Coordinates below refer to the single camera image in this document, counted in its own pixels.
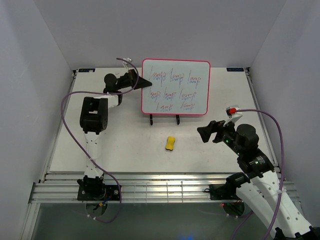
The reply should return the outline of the yellow bone shaped eraser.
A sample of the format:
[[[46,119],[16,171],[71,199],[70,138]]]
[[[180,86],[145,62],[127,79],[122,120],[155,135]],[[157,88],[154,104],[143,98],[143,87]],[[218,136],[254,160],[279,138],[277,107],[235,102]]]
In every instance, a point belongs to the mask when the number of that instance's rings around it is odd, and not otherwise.
[[[165,149],[167,151],[173,151],[174,150],[174,145],[175,145],[176,138],[174,136],[168,136]]]

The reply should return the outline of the pink framed whiteboard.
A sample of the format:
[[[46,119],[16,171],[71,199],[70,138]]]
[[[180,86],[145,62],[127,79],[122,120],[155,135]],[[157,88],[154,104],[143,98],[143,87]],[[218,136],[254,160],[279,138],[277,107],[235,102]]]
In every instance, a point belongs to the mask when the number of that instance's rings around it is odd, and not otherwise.
[[[151,115],[203,116],[208,112],[211,64],[206,60],[155,59],[142,62],[141,111]]]

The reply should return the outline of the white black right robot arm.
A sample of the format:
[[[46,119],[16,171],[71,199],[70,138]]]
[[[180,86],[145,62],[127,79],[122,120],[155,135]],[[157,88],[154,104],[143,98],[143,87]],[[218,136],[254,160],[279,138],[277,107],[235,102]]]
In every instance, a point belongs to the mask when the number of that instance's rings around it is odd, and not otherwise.
[[[236,155],[242,170],[230,175],[222,186],[221,196],[243,200],[266,226],[266,235],[274,240],[318,240],[319,227],[314,227],[298,210],[268,157],[259,149],[256,129],[249,124],[235,127],[233,122],[211,121],[198,127],[202,141],[226,144]]]

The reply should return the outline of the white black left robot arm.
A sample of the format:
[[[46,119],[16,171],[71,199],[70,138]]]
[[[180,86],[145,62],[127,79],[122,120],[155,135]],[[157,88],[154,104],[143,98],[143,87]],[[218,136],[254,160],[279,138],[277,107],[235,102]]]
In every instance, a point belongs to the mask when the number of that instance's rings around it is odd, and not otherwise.
[[[122,103],[121,89],[133,87],[143,89],[152,86],[152,83],[130,69],[123,76],[117,77],[108,73],[104,77],[104,95],[98,97],[85,97],[82,103],[79,124],[85,138],[85,150],[90,155],[86,160],[83,179],[78,179],[78,200],[99,201],[111,197],[118,201],[119,194],[112,196],[114,191],[119,191],[117,186],[108,187],[104,184],[104,172],[97,167],[101,164],[102,146],[100,136],[107,129],[109,109]]]

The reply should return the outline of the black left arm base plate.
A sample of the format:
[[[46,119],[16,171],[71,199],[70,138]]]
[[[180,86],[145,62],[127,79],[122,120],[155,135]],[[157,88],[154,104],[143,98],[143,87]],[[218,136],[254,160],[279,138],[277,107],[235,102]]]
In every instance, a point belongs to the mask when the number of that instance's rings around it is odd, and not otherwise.
[[[87,178],[77,180],[78,201],[110,201],[120,200],[120,188],[116,184],[104,184],[103,180],[96,178]]]

